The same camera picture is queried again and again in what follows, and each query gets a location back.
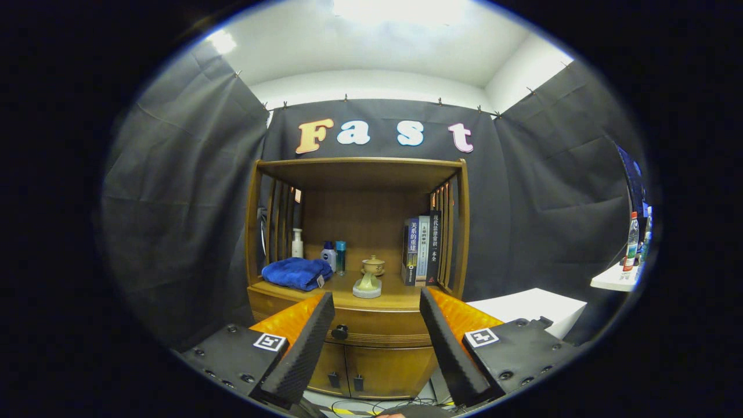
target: wooden shelf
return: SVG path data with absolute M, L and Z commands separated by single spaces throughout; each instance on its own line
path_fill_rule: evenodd
M 260 282 L 251 287 L 253 290 L 266 295 L 279 296 L 295 301 L 311 298 L 314 295 L 324 292 L 333 292 L 333 304 L 337 308 L 363 309 L 367 311 L 418 311 L 421 303 L 422 288 L 403 285 L 403 279 L 400 273 L 386 272 L 383 276 L 379 277 L 379 280 L 382 282 L 382 295 L 374 299 L 363 299 L 354 296 L 354 283 L 361 277 L 362 274 L 360 271 L 349 271 L 345 276 L 333 274 L 333 277 L 325 282 L 322 289 L 315 289 L 309 292 L 277 286 L 263 280 L 263 276 L 261 276 Z
M 296 204 L 295 188 L 302 191 Z M 264 230 L 255 216 L 261 204 L 266 205 Z M 260 321 L 306 298 L 333 294 L 335 316 L 312 388 L 367 399 L 420 393 L 435 366 L 435 356 L 420 313 L 423 288 L 405 286 L 400 270 L 404 221 L 429 209 L 441 211 L 438 286 L 460 298 L 470 232 L 464 159 L 256 161 L 245 219 L 247 293 L 254 318 Z M 253 243 L 265 239 L 267 263 L 289 258 L 292 228 L 302 228 L 304 256 L 309 260 L 319 257 L 325 241 L 346 241 L 346 275 L 334 274 L 322 289 L 310 292 L 265 281 L 259 270 L 259 248 Z M 379 277 L 382 295 L 357 298 L 353 285 L 362 278 L 362 260 L 371 255 L 386 262 L 386 272 Z M 337 338 L 331 330 L 340 325 L 347 333 Z M 342 380 L 341 388 L 331 386 L 328 375 L 332 373 Z M 365 390 L 351 390 L 350 376 L 359 374 L 364 376 Z
M 259 168 L 300 190 L 383 188 L 430 193 L 461 170 L 462 163 L 413 158 L 305 158 L 261 161 Z

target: book spine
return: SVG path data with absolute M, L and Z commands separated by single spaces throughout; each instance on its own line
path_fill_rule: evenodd
M 418 217 L 418 265 L 415 268 L 415 279 L 426 281 L 426 269 L 428 267 L 428 224 L 429 216 Z
M 441 247 L 441 212 L 431 210 L 431 225 L 429 226 L 428 274 L 426 286 L 434 286 L 438 281 L 439 248 Z
M 407 232 L 405 236 L 406 253 L 403 258 L 403 271 L 401 276 L 405 286 L 415 285 L 415 267 L 418 264 L 418 219 L 411 218 L 407 225 Z

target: white wall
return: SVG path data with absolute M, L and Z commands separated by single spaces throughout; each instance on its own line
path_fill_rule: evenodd
M 526 97 L 529 89 L 551 79 L 573 61 L 569 55 L 535 33 L 530 33 L 516 52 L 485 86 L 490 111 L 504 112 Z
M 443 78 L 381 70 L 324 71 L 250 86 L 268 109 L 324 100 L 400 99 L 492 109 L 483 89 Z

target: orange foam pad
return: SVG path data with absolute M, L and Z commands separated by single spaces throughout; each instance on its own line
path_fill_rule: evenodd
M 322 299 L 324 293 L 320 293 L 312 298 L 304 299 L 297 302 L 287 309 L 277 312 L 274 315 L 258 322 L 250 327 L 253 331 L 266 332 L 267 334 L 286 337 L 289 347 L 286 353 L 289 353 L 294 342 L 299 338 L 299 334 L 304 329 L 307 321 L 310 319 L 312 312 Z
M 453 298 L 441 290 L 429 287 L 431 296 L 435 300 L 441 313 L 444 314 L 444 319 L 449 325 L 449 329 L 459 341 L 462 350 L 469 356 L 467 349 L 464 348 L 462 338 L 465 332 L 475 331 L 477 329 L 491 328 L 503 324 L 503 321 L 498 318 L 494 318 L 479 309 L 475 309 L 470 305 L 457 298 Z

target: ceiling light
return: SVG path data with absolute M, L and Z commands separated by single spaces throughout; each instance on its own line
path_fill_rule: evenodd
M 232 35 L 225 32 L 224 29 L 217 30 L 215 33 L 209 35 L 207 41 L 214 44 L 214 48 L 216 48 L 217 52 L 220 54 L 226 54 L 237 46 L 235 41 L 232 39 Z
M 334 0 L 333 13 L 361 24 L 401 22 L 430 28 L 456 23 L 465 0 Z

